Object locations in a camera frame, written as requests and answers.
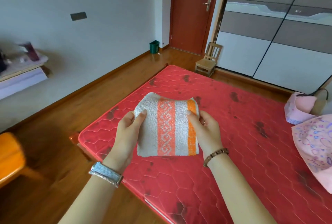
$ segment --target red door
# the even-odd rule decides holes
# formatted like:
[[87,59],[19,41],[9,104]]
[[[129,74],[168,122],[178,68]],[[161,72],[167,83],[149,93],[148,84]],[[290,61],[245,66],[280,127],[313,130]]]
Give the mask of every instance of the red door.
[[215,0],[172,0],[171,47],[201,54]]

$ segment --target pink pillowcase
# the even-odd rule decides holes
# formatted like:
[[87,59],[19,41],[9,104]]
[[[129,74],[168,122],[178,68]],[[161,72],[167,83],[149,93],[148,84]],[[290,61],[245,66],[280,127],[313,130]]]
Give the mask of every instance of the pink pillowcase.
[[292,127],[295,146],[312,174],[332,193],[332,114]]
[[317,97],[298,97],[297,95],[299,94],[302,93],[294,92],[285,105],[286,121],[294,125],[316,117],[316,115],[310,114],[310,111],[313,108]]

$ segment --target orange stool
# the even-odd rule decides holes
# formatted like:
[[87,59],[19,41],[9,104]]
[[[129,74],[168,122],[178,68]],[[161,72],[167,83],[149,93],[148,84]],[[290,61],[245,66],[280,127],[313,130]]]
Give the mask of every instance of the orange stool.
[[39,172],[26,165],[22,148],[12,133],[0,134],[0,187],[3,187],[19,175],[35,180],[48,181]]

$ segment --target door handle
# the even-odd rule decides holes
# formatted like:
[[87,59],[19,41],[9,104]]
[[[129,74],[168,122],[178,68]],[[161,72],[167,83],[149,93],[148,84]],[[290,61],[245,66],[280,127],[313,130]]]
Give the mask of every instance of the door handle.
[[206,5],[206,11],[209,10],[209,8],[210,8],[210,4],[211,4],[211,0],[207,0],[206,3],[203,3],[203,5]]

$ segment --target door frame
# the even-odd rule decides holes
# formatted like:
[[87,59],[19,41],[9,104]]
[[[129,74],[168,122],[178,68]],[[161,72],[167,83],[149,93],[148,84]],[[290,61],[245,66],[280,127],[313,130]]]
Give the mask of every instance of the door frame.
[[[203,46],[202,46],[202,50],[201,50],[201,55],[202,56],[204,56],[204,54],[205,54],[205,48],[206,48],[206,43],[207,43],[208,37],[209,37],[209,32],[210,32],[213,13],[214,13],[215,3],[216,3],[216,0],[211,0],[210,13],[209,13],[209,18],[207,19],[207,25],[206,25],[204,40],[203,40]],[[174,4],[174,0],[171,0],[171,17],[170,17],[171,19],[170,19],[170,28],[169,28],[169,45],[171,47],[172,47],[173,4]]]

